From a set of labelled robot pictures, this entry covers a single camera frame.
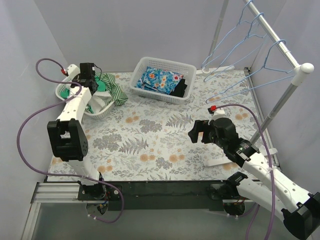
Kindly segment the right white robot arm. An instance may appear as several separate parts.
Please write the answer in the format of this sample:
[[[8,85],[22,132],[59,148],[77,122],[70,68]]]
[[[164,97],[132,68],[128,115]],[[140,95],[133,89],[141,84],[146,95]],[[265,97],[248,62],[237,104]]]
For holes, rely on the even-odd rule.
[[[286,229],[297,239],[306,240],[320,226],[320,194],[300,187],[278,168],[268,165],[259,149],[248,140],[239,137],[233,122],[226,117],[216,120],[196,120],[188,136],[192,143],[215,144],[225,156],[239,167],[255,176],[262,186],[243,178],[226,186],[232,199],[240,196],[255,201],[273,212]]]

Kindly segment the white tank top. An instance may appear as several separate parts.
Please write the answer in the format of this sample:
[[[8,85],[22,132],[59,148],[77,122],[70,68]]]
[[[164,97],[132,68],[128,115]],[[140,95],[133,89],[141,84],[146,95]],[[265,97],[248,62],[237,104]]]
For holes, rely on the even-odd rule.
[[[91,107],[92,112],[97,114],[101,112],[112,99],[113,98],[108,91],[97,91],[89,100],[88,105]]]

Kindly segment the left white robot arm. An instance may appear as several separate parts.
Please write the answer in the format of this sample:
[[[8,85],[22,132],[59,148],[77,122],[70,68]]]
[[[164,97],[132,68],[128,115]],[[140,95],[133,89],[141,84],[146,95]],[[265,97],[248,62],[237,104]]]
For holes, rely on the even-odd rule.
[[[71,79],[67,103],[57,119],[47,124],[52,152],[79,175],[79,184],[85,194],[101,200],[106,196],[106,187],[99,183],[102,180],[101,173],[90,160],[85,160],[89,144],[81,125],[85,109],[98,90],[95,64],[81,63],[79,72],[72,69],[67,74]]]

